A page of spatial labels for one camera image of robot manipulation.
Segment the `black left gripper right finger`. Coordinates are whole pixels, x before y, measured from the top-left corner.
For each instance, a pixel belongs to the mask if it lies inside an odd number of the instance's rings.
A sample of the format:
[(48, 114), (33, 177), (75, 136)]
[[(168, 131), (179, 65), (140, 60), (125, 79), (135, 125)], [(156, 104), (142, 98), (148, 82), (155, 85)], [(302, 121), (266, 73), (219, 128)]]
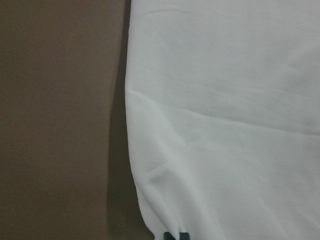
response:
[(179, 240), (190, 240), (190, 234), (188, 232), (180, 232)]

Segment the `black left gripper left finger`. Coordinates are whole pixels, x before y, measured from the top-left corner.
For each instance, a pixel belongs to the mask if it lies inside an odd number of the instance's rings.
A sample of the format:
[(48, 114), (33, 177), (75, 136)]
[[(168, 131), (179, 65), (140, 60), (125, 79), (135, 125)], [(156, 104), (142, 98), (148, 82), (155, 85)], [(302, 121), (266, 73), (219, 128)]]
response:
[(170, 232), (165, 232), (163, 234), (163, 240), (176, 240)]

